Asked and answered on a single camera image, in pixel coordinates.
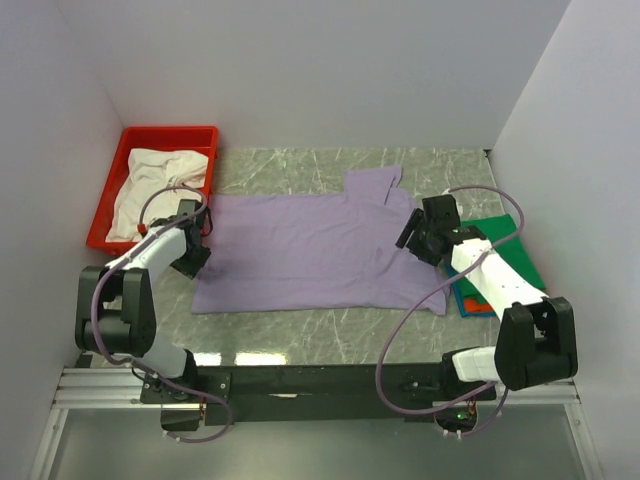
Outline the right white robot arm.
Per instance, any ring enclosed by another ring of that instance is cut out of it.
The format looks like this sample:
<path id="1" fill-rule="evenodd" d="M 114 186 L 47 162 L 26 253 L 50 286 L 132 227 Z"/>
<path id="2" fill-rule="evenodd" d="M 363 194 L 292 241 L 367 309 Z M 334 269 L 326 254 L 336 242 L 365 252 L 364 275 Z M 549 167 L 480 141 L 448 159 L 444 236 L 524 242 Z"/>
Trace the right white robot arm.
<path id="1" fill-rule="evenodd" d="M 478 290 L 500 320 L 495 346 L 443 356 L 444 370 L 438 378 L 444 395 L 460 399 L 478 382 L 499 382 L 518 391 L 577 373 L 571 304 L 531 285 L 503 259 L 482 230 L 464 226 L 452 195 L 423 199 L 396 246 L 433 266 L 449 263 Z"/>

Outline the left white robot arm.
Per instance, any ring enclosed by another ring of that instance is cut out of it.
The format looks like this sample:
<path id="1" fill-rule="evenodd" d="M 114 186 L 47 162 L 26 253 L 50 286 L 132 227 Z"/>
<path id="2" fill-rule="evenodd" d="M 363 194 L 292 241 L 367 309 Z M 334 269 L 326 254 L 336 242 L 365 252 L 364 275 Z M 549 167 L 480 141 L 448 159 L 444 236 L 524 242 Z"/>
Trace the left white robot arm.
<path id="1" fill-rule="evenodd" d="M 100 354 L 98 332 L 116 362 L 143 377 L 143 391 L 171 403 L 193 399 L 200 378 L 193 353 L 157 332 L 153 284 L 172 268 L 192 279 L 205 265 L 210 249 L 202 230 L 212 227 L 209 208 L 182 200 L 177 212 L 153 221 L 143 239 L 104 266 L 89 266 L 79 277 L 74 340 L 81 350 Z"/>

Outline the orange t shirt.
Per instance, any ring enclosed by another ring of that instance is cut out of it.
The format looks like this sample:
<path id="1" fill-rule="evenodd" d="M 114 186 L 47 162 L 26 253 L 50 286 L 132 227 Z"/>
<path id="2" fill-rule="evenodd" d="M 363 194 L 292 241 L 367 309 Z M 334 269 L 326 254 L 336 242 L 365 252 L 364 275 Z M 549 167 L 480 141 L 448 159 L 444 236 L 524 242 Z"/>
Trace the orange t shirt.
<path id="1" fill-rule="evenodd" d="M 489 314 L 493 312 L 491 305 L 483 298 L 477 296 L 464 297 L 463 306 L 469 314 Z"/>

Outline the lavender t shirt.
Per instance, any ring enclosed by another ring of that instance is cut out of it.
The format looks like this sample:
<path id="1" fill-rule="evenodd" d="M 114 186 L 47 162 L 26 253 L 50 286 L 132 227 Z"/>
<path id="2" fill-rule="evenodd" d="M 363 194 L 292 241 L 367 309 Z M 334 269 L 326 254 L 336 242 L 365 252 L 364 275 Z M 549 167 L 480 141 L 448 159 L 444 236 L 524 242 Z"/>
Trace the lavender t shirt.
<path id="1" fill-rule="evenodd" d="M 399 165 L 349 170 L 340 193 L 231 196 L 211 201 L 211 256 L 195 314 L 423 308 L 443 315 L 438 270 L 395 243 L 416 202 Z"/>

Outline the green t shirt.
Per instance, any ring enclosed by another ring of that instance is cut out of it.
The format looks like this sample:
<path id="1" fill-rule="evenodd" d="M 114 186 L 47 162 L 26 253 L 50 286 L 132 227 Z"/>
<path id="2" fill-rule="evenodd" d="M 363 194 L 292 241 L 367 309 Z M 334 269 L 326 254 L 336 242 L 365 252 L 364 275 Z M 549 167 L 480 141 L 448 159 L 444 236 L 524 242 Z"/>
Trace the green t shirt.
<path id="1" fill-rule="evenodd" d="M 508 214 L 482 219 L 466 220 L 462 226 L 475 226 L 492 242 L 516 231 L 516 224 Z M 520 238 L 515 238 L 497 248 L 500 256 L 527 282 L 539 290 L 546 286 Z"/>

